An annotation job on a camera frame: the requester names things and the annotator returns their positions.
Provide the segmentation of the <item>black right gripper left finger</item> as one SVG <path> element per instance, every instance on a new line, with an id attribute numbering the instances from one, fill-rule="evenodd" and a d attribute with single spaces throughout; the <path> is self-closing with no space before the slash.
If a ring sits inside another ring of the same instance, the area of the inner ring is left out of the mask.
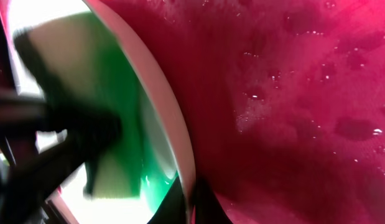
<path id="1" fill-rule="evenodd" d="M 186 224 L 187 209 L 179 177 L 176 177 L 159 208 L 147 224 Z"/>

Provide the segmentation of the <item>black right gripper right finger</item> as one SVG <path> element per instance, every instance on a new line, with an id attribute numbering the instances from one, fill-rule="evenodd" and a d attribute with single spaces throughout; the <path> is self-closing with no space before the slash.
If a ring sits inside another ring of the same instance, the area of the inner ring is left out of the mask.
<path id="1" fill-rule="evenodd" d="M 232 224 L 205 179 L 195 185 L 195 224 Z"/>

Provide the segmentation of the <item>white plate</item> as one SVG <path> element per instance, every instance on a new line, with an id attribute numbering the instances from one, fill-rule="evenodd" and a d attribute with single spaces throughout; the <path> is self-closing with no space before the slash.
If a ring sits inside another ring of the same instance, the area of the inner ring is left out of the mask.
<path id="1" fill-rule="evenodd" d="M 0 1 L 22 95 L 51 108 L 77 103 L 123 119 L 124 135 L 100 159 L 82 165 L 63 201 L 80 223 L 146 223 L 173 185 L 190 214 L 195 161 L 177 99 L 150 50 L 101 1 Z"/>

